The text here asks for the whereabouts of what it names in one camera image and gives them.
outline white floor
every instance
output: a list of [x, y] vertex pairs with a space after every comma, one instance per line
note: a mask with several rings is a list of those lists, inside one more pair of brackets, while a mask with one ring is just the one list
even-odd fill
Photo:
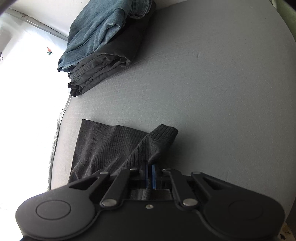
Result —
[[[67, 43], [7, 14], [0, 17], [0, 42], [3, 39], [0, 237], [16, 241], [22, 238], [15, 221], [17, 207], [48, 187], [56, 120], [69, 97], [69, 78], [57, 71]], [[47, 47], [53, 54], [48, 55]]]

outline white surface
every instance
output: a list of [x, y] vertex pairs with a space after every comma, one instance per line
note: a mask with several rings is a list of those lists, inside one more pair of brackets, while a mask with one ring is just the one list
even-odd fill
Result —
[[[56, 120], [69, 96], [68, 76], [57, 71], [67, 43], [8, 14], [0, 17], [0, 43], [3, 40], [0, 236], [16, 241], [22, 238], [16, 209], [48, 187]], [[47, 47], [53, 54], [47, 54]]]
[[[155, 0], [157, 8], [164, 8], [185, 0]], [[89, 0], [18, 0], [11, 8], [48, 25], [68, 36], [69, 29]]]

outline screw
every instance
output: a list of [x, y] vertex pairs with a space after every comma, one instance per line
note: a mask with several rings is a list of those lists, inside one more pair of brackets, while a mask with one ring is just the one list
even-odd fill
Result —
[[102, 204], [105, 207], [113, 207], [117, 204], [117, 201], [114, 199], [105, 199], [104, 201], [102, 201]]
[[183, 200], [183, 204], [185, 206], [195, 206], [196, 204], [198, 204], [198, 201], [196, 199], [193, 199], [193, 198], [186, 198]]
[[153, 206], [152, 204], [147, 204], [147, 205], [145, 206], [145, 208], [147, 208], [147, 209], [153, 209], [154, 206]]

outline clothing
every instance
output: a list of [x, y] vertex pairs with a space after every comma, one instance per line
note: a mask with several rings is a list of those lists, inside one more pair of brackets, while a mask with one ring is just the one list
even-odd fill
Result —
[[125, 126], [82, 120], [69, 182], [98, 170], [117, 175], [120, 170], [156, 163], [173, 143], [178, 130], [159, 125], [149, 134]]
[[107, 44], [124, 26], [127, 16], [145, 16], [151, 3], [152, 0], [90, 0], [70, 27], [58, 71], [73, 70], [73, 65]]
[[154, 13], [153, 2], [149, 13], [138, 20], [128, 19], [126, 26], [109, 43], [79, 62], [68, 75], [71, 96], [90, 90], [103, 79], [127, 68], [134, 59], [143, 39], [149, 20]]

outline ribbed fabric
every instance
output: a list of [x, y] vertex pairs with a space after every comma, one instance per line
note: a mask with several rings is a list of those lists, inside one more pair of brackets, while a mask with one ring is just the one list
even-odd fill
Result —
[[120, 170], [156, 163], [173, 143], [178, 130], [159, 125], [149, 134], [125, 126], [82, 120], [69, 182], [98, 170], [117, 175]]

